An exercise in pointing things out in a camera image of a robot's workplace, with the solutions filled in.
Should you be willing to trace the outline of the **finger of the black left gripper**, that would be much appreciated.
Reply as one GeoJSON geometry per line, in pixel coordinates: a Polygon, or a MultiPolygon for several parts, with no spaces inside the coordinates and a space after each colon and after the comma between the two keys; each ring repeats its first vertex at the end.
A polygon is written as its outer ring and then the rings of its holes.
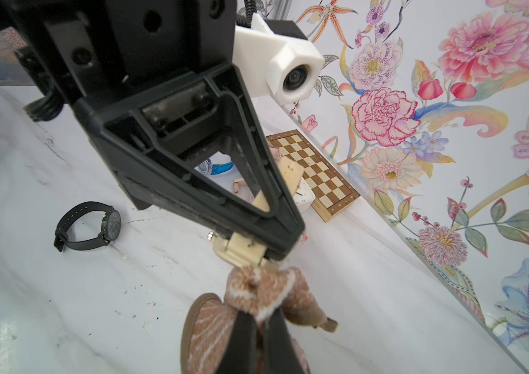
{"type": "Polygon", "coordinates": [[[223,234],[304,229],[272,158],[239,70],[226,63],[163,82],[95,95],[95,147],[133,204],[171,211],[223,234]],[[231,157],[267,209],[233,196],[198,165],[231,157]]]}
{"type": "Polygon", "coordinates": [[[151,123],[134,101],[80,100],[74,114],[133,204],[160,207],[229,237],[255,217],[251,204],[195,168],[216,153],[231,157],[254,195],[278,190],[272,158],[250,101],[192,104],[174,122],[151,123]]]}

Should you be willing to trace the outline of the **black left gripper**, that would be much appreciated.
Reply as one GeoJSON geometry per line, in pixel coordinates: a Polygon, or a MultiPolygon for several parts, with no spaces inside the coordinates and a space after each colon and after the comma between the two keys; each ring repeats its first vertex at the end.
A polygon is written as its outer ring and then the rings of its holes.
{"type": "Polygon", "coordinates": [[[57,117],[106,90],[144,90],[183,73],[229,63],[235,1],[5,1],[27,42],[17,57],[43,93],[25,107],[57,117]]]}

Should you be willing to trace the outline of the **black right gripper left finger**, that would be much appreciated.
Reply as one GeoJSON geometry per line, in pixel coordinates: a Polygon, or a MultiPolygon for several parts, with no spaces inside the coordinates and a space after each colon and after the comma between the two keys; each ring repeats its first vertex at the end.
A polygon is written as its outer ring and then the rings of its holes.
{"type": "Polygon", "coordinates": [[[216,374],[257,372],[257,323],[248,313],[238,312],[216,374]]]}

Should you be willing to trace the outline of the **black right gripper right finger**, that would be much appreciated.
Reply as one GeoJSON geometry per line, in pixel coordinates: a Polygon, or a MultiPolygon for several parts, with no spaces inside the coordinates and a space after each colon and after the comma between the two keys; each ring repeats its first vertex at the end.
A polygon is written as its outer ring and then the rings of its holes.
{"type": "Polygon", "coordinates": [[[281,308],[264,323],[262,336],[265,373],[304,374],[281,308]]]}

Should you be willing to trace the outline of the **blue translucent wristwatch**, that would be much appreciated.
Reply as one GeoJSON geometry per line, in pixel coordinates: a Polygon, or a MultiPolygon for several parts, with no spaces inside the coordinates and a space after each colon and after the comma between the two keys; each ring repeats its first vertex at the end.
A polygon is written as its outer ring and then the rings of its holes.
{"type": "Polygon", "coordinates": [[[211,158],[207,158],[205,161],[201,162],[195,168],[203,175],[221,175],[231,171],[235,167],[233,161],[228,161],[223,164],[214,163],[211,158]]]}

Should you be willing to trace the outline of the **brown striped cloth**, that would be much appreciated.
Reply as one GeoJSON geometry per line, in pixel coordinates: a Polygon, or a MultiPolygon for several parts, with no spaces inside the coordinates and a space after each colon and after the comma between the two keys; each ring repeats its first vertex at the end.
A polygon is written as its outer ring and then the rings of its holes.
{"type": "MultiPolygon", "coordinates": [[[[245,266],[228,276],[225,295],[207,293],[191,305],[180,344],[180,368],[183,373],[215,373],[224,355],[238,312],[248,313],[257,323],[257,372],[264,372],[264,323],[281,308],[288,324],[319,328],[328,333],[338,322],[320,308],[310,292],[302,271],[291,266],[281,271],[245,266]]],[[[310,372],[306,355],[292,338],[304,373],[310,372]]]]}

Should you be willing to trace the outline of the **black band wristwatch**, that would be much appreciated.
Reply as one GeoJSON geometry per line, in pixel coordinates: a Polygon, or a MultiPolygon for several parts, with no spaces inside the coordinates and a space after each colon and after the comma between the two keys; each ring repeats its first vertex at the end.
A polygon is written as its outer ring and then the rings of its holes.
{"type": "Polygon", "coordinates": [[[115,241],[121,232],[122,218],[115,207],[87,201],[72,207],[59,220],[53,246],[58,252],[98,249],[115,241]]]}

